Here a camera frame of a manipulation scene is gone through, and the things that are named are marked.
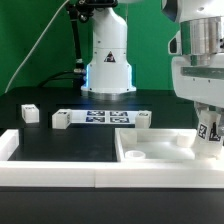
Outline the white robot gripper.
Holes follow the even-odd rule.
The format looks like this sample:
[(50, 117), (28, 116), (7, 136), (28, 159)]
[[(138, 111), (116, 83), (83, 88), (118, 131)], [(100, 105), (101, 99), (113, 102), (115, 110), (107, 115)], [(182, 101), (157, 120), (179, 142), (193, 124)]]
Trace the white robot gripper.
[(224, 108), (224, 54), (212, 56), (209, 66), (191, 66), (186, 57), (174, 57), (172, 80), (178, 97), (195, 101), (198, 118), (209, 105)]

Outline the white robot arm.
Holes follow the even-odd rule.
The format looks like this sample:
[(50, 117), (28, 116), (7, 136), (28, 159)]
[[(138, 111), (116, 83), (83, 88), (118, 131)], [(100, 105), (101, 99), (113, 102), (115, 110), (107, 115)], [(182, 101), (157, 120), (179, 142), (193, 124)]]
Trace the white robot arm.
[[(114, 8), (137, 0), (79, 0), (82, 20), (93, 20), (93, 58), (82, 90), (115, 97), (133, 92), (126, 59), (127, 24)], [(161, 11), (180, 29), (168, 44), (177, 96), (198, 113), (211, 106), (224, 118), (224, 0), (161, 0)]]

